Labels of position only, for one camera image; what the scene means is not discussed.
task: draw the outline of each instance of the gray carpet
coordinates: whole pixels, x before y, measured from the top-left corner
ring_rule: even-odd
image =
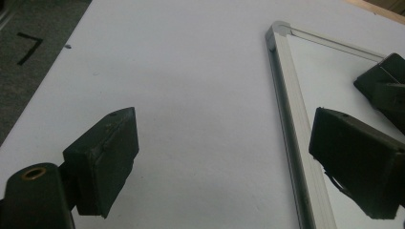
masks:
[[[0,145],[90,2],[26,0],[0,31]]]

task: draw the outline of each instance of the white table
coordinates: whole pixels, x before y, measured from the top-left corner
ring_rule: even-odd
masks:
[[[276,20],[405,55],[405,27],[335,0],[94,0],[0,149],[9,176],[134,106],[140,151],[77,228],[298,228],[265,33]]]

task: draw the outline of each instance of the dark floor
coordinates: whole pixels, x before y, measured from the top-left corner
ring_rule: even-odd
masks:
[[[0,145],[90,2],[26,0],[0,31]]]

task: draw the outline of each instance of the white surface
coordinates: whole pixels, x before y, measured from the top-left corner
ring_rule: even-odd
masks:
[[[135,106],[133,173],[107,219],[75,214],[77,228],[298,228],[266,52],[276,20],[405,53],[402,25],[341,1],[94,0],[0,149],[0,195]]]
[[[374,110],[353,81],[377,62],[288,35],[295,70],[312,126],[315,110],[324,107],[352,115],[377,130],[405,142],[405,136],[383,114]],[[337,228],[402,228],[405,211],[395,220],[370,219],[324,176]]]

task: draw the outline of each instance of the reflected black clamp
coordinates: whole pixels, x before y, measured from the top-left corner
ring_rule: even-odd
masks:
[[[404,206],[405,144],[352,116],[318,108],[309,152],[369,217],[393,219]]]
[[[357,77],[354,86],[405,135],[405,60],[392,53]]]
[[[0,229],[75,228],[71,210],[106,218],[139,151],[134,108],[104,116],[64,152],[12,175],[0,200]]]

